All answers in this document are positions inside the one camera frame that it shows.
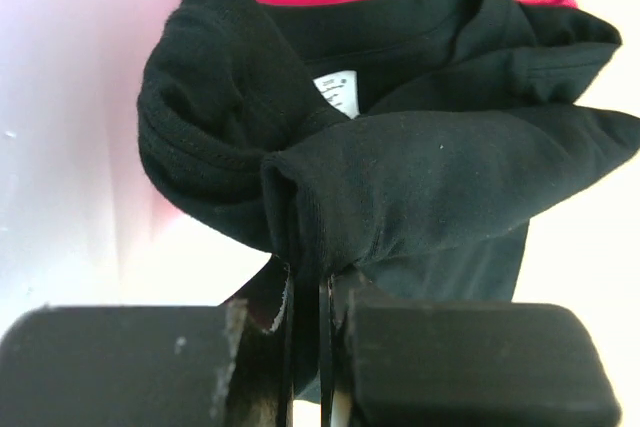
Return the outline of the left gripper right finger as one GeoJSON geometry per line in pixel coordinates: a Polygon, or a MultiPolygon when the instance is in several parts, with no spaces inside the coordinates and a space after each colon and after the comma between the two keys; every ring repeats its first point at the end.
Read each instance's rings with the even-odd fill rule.
{"type": "Polygon", "coordinates": [[[320,285],[323,426],[395,424],[395,299],[350,270],[320,285]]]}

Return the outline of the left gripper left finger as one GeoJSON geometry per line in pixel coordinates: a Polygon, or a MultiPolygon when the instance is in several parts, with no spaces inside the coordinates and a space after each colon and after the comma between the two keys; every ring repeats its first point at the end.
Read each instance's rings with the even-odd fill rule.
{"type": "Polygon", "coordinates": [[[293,398],[294,282],[276,256],[226,304],[241,309],[232,338],[234,370],[225,402],[226,426],[289,426],[293,398]]]}

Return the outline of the black t shirt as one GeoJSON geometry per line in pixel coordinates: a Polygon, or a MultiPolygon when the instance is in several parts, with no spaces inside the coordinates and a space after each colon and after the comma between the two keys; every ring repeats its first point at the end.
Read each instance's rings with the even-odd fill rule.
{"type": "Polygon", "coordinates": [[[297,398],[320,399],[320,282],[508,300],[532,217],[632,158],[639,121],[577,105],[621,46],[516,0],[181,0],[144,69],[143,168],[296,278],[297,398]]]}

